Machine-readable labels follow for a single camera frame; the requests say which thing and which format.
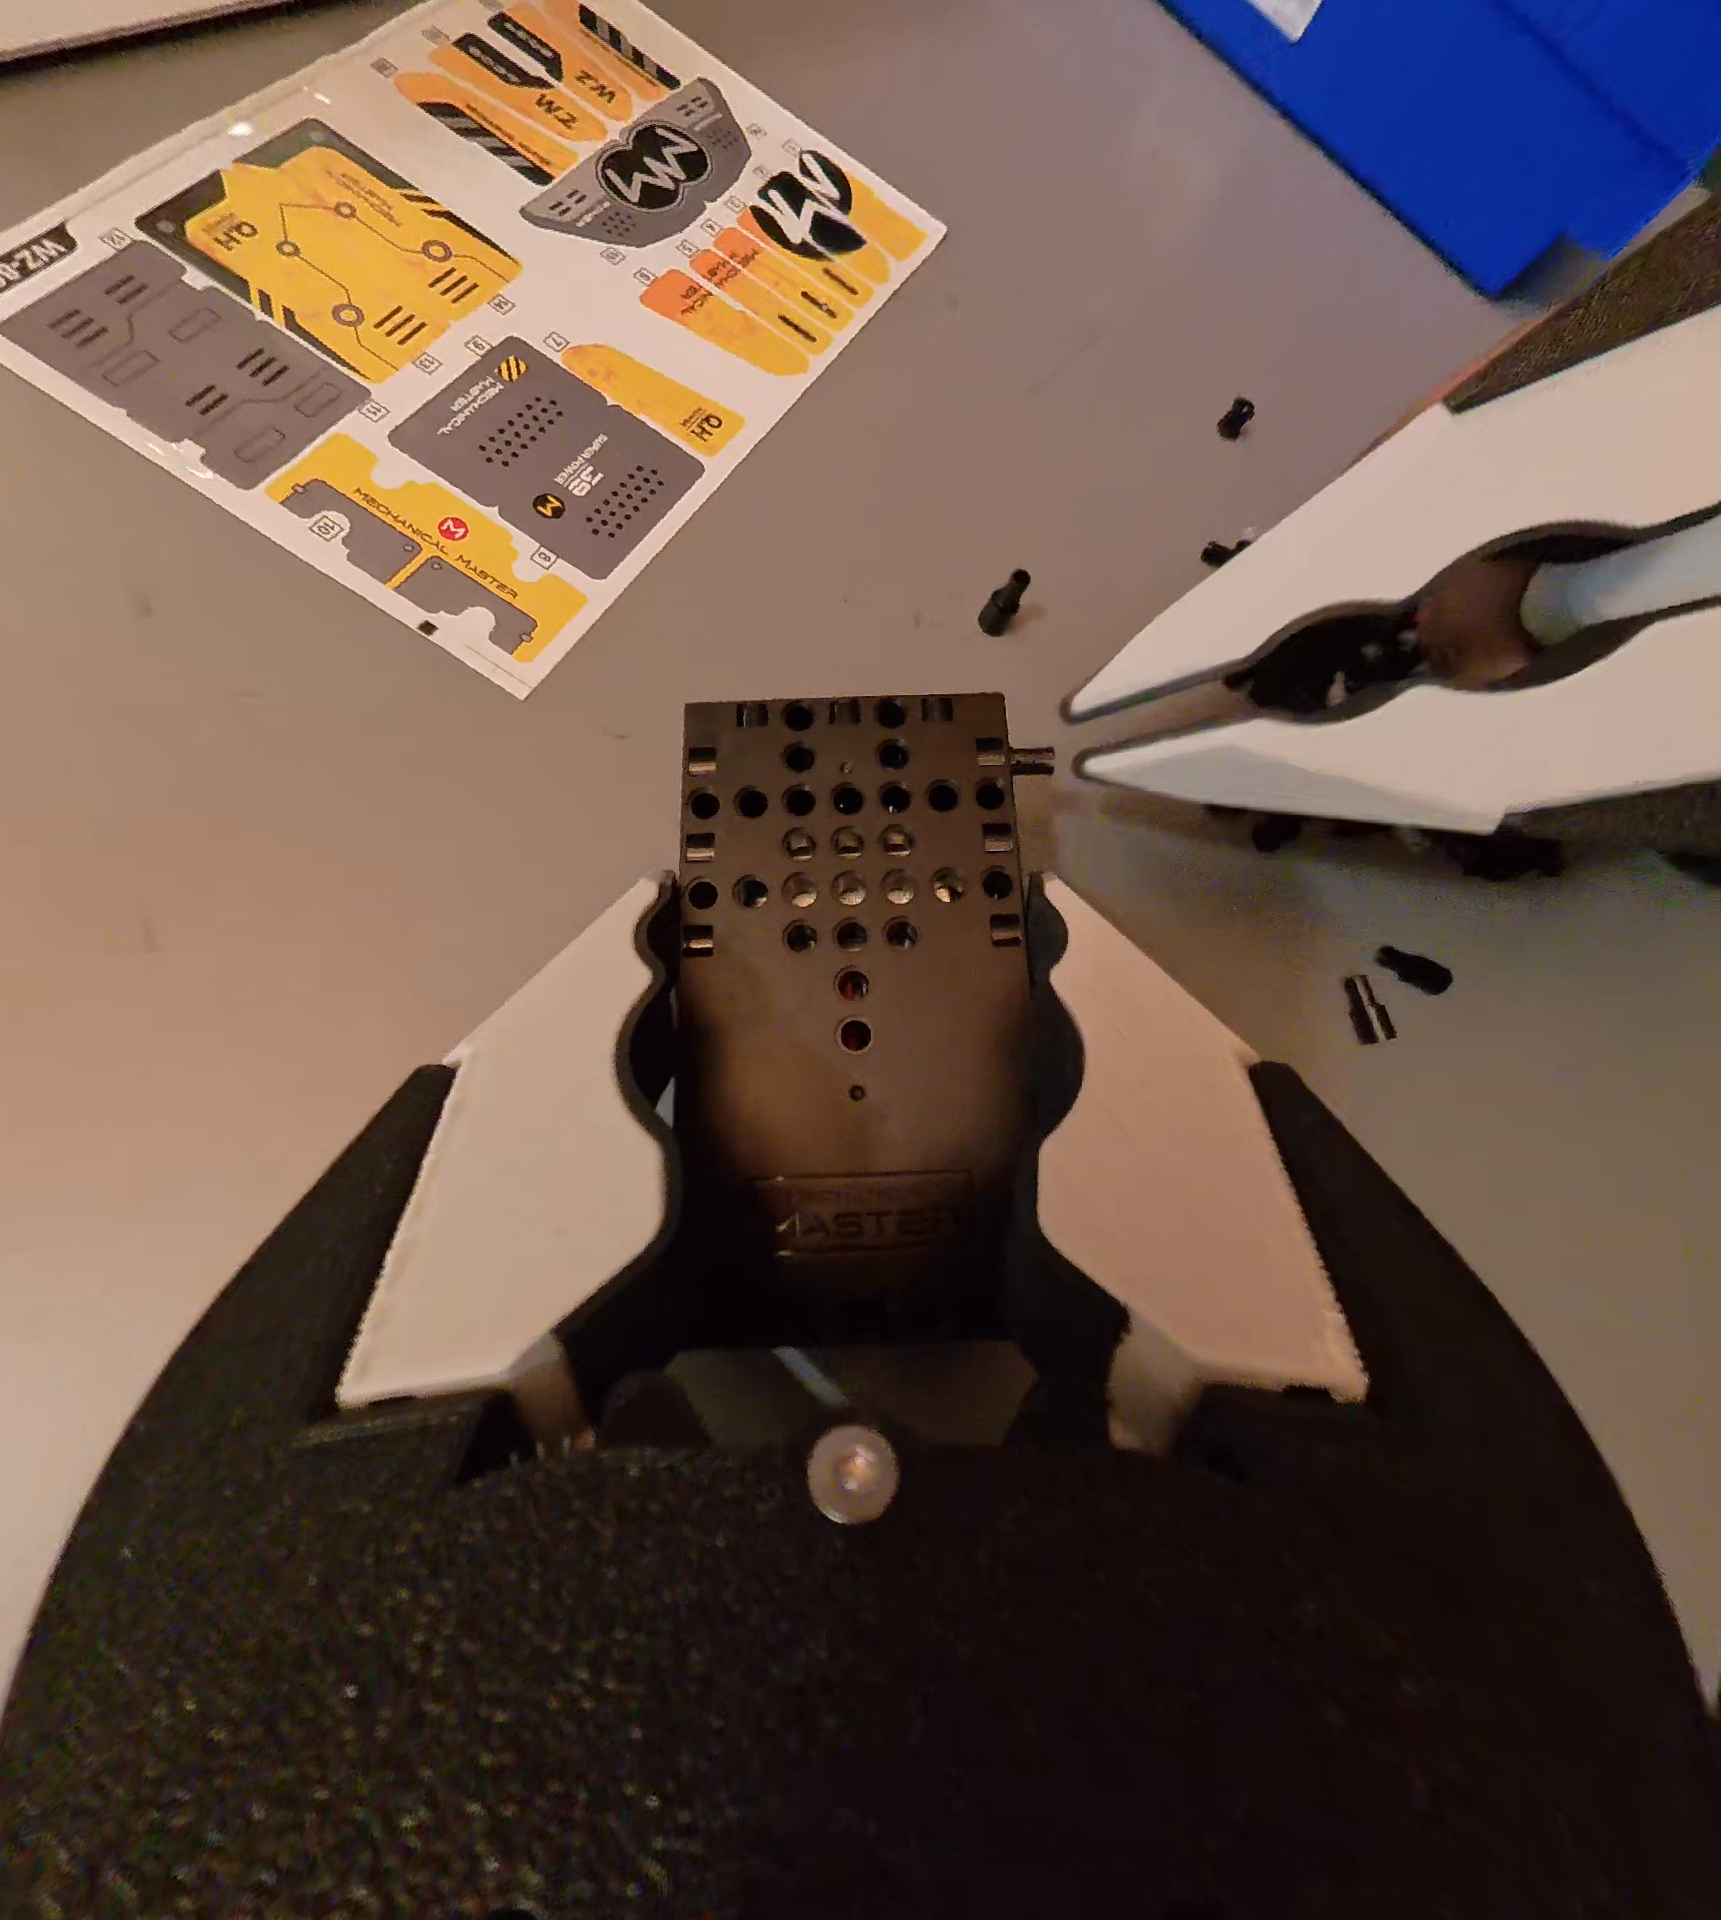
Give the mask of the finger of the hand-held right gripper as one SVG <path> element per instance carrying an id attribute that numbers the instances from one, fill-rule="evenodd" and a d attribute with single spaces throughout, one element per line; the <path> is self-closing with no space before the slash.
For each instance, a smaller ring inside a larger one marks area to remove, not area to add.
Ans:
<path id="1" fill-rule="evenodd" d="M 1417 413 L 1153 614 L 1065 715 L 1220 680 L 1306 624 L 1406 603 L 1493 548 L 1647 534 L 1719 506 L 1721 301 L 1461 413 Z"/>
<path id="2" fill-rule="evenodd" d="M 1409 683 L 1325 719 L 1105 747 L 1077 771 L 1158 799 L 1422 831 L 1705 786 L 1721 780 L 1721 597 L 1599 624 L 1486 691 Z"/>

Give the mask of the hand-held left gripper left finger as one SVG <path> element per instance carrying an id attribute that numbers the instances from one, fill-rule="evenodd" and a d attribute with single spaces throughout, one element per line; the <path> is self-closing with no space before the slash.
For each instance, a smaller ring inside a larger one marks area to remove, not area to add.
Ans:
<path id="1" fill-rule="evenodd" d="M 630 1058 L 666 989 L 635 881 L 444 1058 L 449 1088 L 336 1388 L 345 1413 L 508 1394 L 537 1443 L 579 1437 L 596 1388 L 567 1320 L 635 1271 L 673 1216 L 673 1145 Z"/>

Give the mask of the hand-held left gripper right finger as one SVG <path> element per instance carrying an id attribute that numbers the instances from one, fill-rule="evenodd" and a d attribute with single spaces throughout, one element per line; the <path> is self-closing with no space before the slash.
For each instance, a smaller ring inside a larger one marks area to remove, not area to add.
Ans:
<path id="1" fill-rule="evenodd" d="M 1065 877 L 1043 905 L 1081 1061 L 1040 1145 L 1036 1221 L 1125 1310 L 1109 1440 L 1172 1448 L 1209 1387 L 1360 1405 L 1369 1370 L 1262 1114 L 1261 1057 Z"/>

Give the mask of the pile of black connector pins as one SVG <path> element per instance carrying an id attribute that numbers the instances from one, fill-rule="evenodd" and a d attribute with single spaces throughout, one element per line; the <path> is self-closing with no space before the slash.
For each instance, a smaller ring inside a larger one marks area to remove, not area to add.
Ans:
<path id="1" fill-rule="evenodd" d="M 1436 683 L 1413 643 L 1413 603 L 1399 613 L 1355 613 L 1311 624 L 1283 638 L 1255 662 L 1237 664 L 1220 688 L 1257 711 L 1314 715 L 1366 692 Z M 1257 814 L 1255 852 L 1272 856 L 1294 843 L 1306 818 Z M 1422 850 L 1451 859 L 1473 881 L 1559 877 L 1563 847 L 1521 831 L 1493 835 L 1424 831 Z"/>

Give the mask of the black perforated battery box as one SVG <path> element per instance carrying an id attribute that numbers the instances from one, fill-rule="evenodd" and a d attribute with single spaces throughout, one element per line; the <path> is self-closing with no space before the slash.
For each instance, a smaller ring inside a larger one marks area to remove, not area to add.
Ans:
<path id="1" fill-rule="evenodd" d="M 1035 970 L 996 691 L 681 715 L 681 1230 L 772 1344 L 993 1339 Z"/>

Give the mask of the person's right hand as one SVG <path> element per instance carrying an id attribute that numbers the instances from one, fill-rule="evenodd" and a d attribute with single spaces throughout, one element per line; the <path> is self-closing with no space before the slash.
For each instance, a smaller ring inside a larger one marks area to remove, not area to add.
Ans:
<path id="1" fill-rule="evenodd" d="M 1536 659 L 1524 624 L 1535 560 L 1469 560 L 1447 568 L 1413 603 L 1413 643 L 1430 676 L 1461 691 L 1494 688 Z"/>

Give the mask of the blue storage bin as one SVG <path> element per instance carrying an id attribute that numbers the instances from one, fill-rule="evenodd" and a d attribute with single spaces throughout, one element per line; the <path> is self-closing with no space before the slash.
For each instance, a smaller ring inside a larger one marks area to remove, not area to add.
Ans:
<path id="1" fill-rule="evenodd" d="M 1721 3 L 1165 3 L 1468 284 L 1610 256 L 1721 145 Z"/>

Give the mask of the yellow grey sticker sheet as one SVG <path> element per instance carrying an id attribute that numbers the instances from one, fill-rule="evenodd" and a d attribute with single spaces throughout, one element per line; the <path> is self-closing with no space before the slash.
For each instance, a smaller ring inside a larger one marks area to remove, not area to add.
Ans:
<path id="1" fill-rule="evenodd" d="M 644 3 L 423 3 L 0 233 L 0 365 L 525 698 L 942 238 Z"/>

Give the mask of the white book stand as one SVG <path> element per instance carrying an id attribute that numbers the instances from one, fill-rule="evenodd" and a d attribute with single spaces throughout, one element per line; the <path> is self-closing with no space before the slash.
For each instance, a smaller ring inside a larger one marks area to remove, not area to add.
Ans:
<path id="1" fill-rule="evenodd" d="M 0 3 L 0 61 L 240 10 L 240 3 Z"/>

